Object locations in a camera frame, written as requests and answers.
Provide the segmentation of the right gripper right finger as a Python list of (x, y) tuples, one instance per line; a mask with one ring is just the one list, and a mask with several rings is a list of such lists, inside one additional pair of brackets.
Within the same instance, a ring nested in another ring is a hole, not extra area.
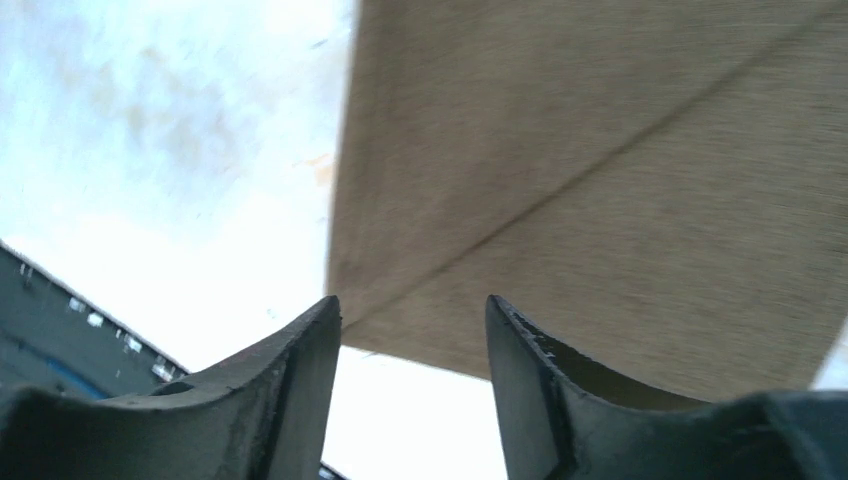
[(485, 308), (512, 479), (843, 479), (847, 395), (768, 391), (710, 403), (623, 375), (509, 302)]

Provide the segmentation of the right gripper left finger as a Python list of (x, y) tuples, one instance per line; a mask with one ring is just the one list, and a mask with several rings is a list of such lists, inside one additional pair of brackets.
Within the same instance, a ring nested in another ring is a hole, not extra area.
[(5, 479), (318, 479), (340, 349), (329, 296), (152, 394), (1, 393)]

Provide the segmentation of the brown cloth napkin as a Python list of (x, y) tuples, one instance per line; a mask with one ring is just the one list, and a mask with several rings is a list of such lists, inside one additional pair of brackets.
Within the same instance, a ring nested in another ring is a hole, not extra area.
[(843, 1), (365, 1), (328, 291), (347, 345), (489, 373), (499, 295), (715, 400), (847, 312)]

